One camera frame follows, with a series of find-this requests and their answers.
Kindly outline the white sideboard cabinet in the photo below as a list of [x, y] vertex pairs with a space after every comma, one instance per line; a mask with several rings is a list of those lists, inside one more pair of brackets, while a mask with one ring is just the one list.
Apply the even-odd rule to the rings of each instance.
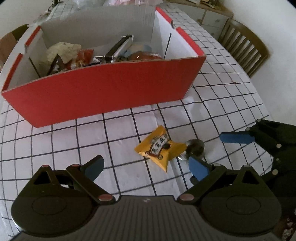
[[220, 2], [217, 3], [215, 8], [202, 4], [200, 1], [169, 2], [195, 20], [216, 40], [219, 39], [227, 20], [233, 18], [232, 11]]

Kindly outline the silver black foil pack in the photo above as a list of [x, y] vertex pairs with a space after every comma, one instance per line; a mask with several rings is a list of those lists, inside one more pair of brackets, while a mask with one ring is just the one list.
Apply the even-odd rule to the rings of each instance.
[[94, 56], [93, 63], [95, 64], [106, 64], [114, 63], [117, 58], [123, 56], [128, 48], [133, 44], [133, 35], [126, 35], [121, 39], [103, 56]]

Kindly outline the red cardboard box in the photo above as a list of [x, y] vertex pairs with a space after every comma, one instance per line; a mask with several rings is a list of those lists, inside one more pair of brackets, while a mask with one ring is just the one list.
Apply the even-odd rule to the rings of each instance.
[[[206, 55], [171, 18], [152, 6], [102, 6], [54, 18], [27, 30], [24, 47], [1, 76], [3, 98], [36, 128], [89, 115], [182, 99]], [[158, 60], [96, 64], [48, 75], [40, 59], [58, 42], [97, 55], [132, 35], [160, 54]]]

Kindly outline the brown red chip bag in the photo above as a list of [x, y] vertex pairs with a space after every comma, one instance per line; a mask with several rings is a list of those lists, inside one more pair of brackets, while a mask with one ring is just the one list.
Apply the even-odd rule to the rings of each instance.
[[162, 57], [158, 53], [138, 51], [138, 52], [132, 53], [130, 56], [128, 56], [127, 59], [129, 61], [158, 60], [158, 59], [162, 59]]

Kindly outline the light blue snack pack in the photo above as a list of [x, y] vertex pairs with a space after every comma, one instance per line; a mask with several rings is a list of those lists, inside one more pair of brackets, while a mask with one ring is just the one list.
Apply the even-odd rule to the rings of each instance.
[[132, 44], [130, 47], [128, 47], [127, 50], [125, 50], [121, 56], [123, 57], [129, 57], [131, 54], [136, 52], [152, 52], [152, 48], [148, 44]]

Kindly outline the red snack bag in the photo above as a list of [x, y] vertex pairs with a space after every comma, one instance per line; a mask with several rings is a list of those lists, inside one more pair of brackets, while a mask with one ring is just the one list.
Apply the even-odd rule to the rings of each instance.
[[88, 66], [92, 62], [93, 52], [93, 49], [79, 51], [77, 57], [66, 64], [67, 69], [72, 70]]

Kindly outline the left wooden chair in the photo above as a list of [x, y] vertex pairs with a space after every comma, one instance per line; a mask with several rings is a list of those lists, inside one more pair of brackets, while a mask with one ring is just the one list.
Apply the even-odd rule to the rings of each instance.
[[28, 24], [22, 25], [12, 32], [7, 33], [0, 41], [0, 62], [1, 70], [17, 42], [20, 40], [25, 31], [29, 28]]

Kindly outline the cream snack bag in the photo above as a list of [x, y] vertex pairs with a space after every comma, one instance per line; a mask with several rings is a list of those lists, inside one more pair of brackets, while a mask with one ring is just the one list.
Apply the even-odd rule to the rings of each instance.
[[56, 55], [59, 55], [63, 63], [68, 63], [70, 60], [77, 57], [78, 52], [82, 49], [79, 44], [71, 44], [66, 42], [58, 42], [52, 45], [43, 56], [44, 63], [51, 64]]

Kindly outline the wooden chair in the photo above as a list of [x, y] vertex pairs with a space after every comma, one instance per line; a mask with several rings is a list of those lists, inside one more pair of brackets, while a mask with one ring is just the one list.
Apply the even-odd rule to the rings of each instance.
[[20, 40], [25, 31], [29, 28], [28, 24], [22, 25], [12, 32], [7, 33], [0, 41], [0, 62], [1, 70], [17, 42]]
[[269, 58], [269, 50], [252, 30], [228, 19], [218, 42], [230, 53], [245, 73], [252, 77]]

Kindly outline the right wooden chair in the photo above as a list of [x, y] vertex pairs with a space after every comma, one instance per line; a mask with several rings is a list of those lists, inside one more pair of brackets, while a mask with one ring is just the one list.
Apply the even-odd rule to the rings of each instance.
[[218, 42], [230, 53], [245, 73], [252, 77], [269, 58], [269, 50], [252, 30], [228, 19]]

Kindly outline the black snack bar pack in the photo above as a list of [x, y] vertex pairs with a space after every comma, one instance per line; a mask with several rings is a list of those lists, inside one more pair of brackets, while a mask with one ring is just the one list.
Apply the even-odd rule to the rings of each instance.
[[61, 56], [57, 54], [50, 65], [47, 75], [56, 74], [65, 70], [67, 70], [66, 65], [63, 63]]

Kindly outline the yellow small snack pack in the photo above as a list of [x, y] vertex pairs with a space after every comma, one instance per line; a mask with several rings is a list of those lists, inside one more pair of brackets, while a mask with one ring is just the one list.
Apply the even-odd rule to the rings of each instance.
[[182, 154], [186, 148], [185, 143], [172, 141], [166, 129], [160, 125], [134, 150], [141, 156], [151, 159], [167, 173], [168, 162]]

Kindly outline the small dark candy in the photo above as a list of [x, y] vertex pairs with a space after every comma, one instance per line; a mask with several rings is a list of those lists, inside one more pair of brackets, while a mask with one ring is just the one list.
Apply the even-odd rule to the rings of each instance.
[[192, 139], [185, 142], [186, 149], [177, 158], [181, 161], [189, 160], [189, 157], [202, 159], [205, 156], [205, 144], [200, 139]]

